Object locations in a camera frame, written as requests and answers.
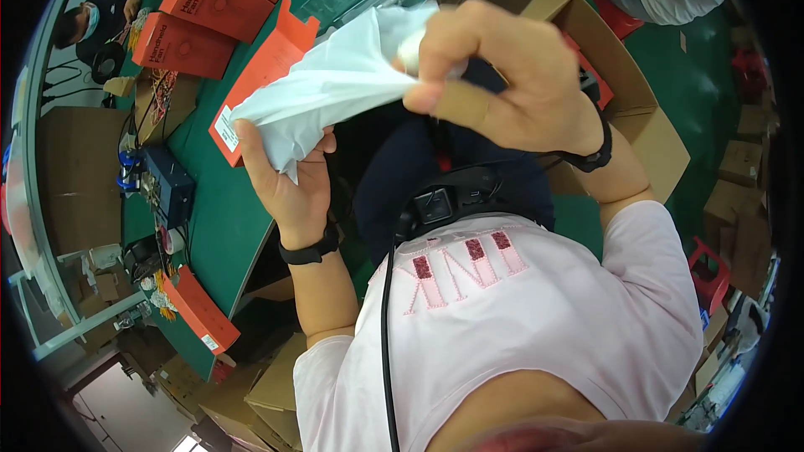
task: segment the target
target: hair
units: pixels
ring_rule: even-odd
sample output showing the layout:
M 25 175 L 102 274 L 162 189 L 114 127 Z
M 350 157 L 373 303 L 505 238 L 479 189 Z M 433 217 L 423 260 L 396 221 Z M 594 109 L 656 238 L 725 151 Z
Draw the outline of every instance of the hair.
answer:
M 68 9 L 59 15 L 53 29 L 53 45 L 57 49 L 64 49 L 72 45 L 72 39 L 78 33 L 75 17 L 81 14 L 81 7 Z

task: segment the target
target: barcode label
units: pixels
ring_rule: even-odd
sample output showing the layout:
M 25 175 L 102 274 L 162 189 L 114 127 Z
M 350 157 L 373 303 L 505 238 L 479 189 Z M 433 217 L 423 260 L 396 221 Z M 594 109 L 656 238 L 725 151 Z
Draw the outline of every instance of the barcode label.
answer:
M 204 342 L 207 347 L 209 347 L 210 351 L 215 351 L 218 348 L 218 344 L 215 340 L 212 340 L 212 337 L 209 337 L 209 334 L 201 337 L 201 341 Z
M 215 130 L 226 144 L 229 152 L 235 152 L 235 148 L 240 141 L 237 139 L 235 130 L 232 129 L 232 123 L 229 121 L 229 116 L 231 115 L 232 109 L 229 108 L 229 105 L 224 105 L 223 110 L 220 111 L 220 116 L 215 122 Z

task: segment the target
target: dark jacket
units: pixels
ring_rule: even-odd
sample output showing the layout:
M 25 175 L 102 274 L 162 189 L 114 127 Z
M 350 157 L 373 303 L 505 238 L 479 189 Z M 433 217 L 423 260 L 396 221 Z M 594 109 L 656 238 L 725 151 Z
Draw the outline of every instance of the dark jacket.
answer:
M 123 14 L 126 0 L 87 0 L 87 2 L 92 2 L 98 7 L 100 19 L 93 34 L 75 45 L 75 55 L 82 62 L 92 66 L 98 49 L 122 32 L 126 26 L 126 16 Z

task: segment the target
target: green workbench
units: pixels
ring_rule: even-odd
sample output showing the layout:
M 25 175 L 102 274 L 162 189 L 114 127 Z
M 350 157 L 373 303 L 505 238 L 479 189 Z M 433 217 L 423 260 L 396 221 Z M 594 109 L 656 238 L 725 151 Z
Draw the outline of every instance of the green workbench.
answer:
M 158 8 L 161 0 L 144 0 Z M 291 12 L 306 0 L 292 0 Z M 220 153 L 207 129 L 218 109 L 257 48 L 273 30 L 275 8 L 252 45 L 241 43 L 220 81 L 203 80 L 198 87 L 196 111 L 170 136 L 173 154 L 196 181 L 196 200 L 190 219 L 193 271 L 215 304 L 231 318 L 256 256 L 268 236 L 271 217 L 249 183 L 245 169 L 232 168 Z M 122 75 L 139 70 L 133 63 Z M 140 196 L 126 200 L 123 210 L 124 245 L 152 234 L 154 219 Z M 209 379 L 215 356 L 179 317 L 155 321 L 162 333 L 202 377 Z

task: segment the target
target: hand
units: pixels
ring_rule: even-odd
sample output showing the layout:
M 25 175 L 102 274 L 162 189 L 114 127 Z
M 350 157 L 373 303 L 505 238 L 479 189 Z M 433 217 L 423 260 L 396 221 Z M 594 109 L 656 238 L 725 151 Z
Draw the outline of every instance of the hand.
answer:
M 237 119 L 234 127 L 248 177 L 256 195 L 279 226 L 282 246 L 293 250 L 319 242 L 324 237 L 330 208 L 330 177 L 324 153 L 335 152 L 332 126 L 324 129 L 324 138 L 298 163 L 299 185 L 273 169 L 265 155 L 260 132 L 253 123 Z
M 126 0 L 126 5 L 123 6 L 123 15 L 128 23 L 137 18 L 137 13 L 140 12 L 140 4 L 142 4 L 142 0 Z
M 481 57 L 509 87 L 500 95 L 464 81 L 446 81 L 452 67 Z M 419 46 L 421 84 L 403 103 L 468 127 L 499 146 L 588 156 L 603 129 L 595 104 L 580 92 L 578 59 L 555 25 L 510 14 L 483 0 L 439 11 Z

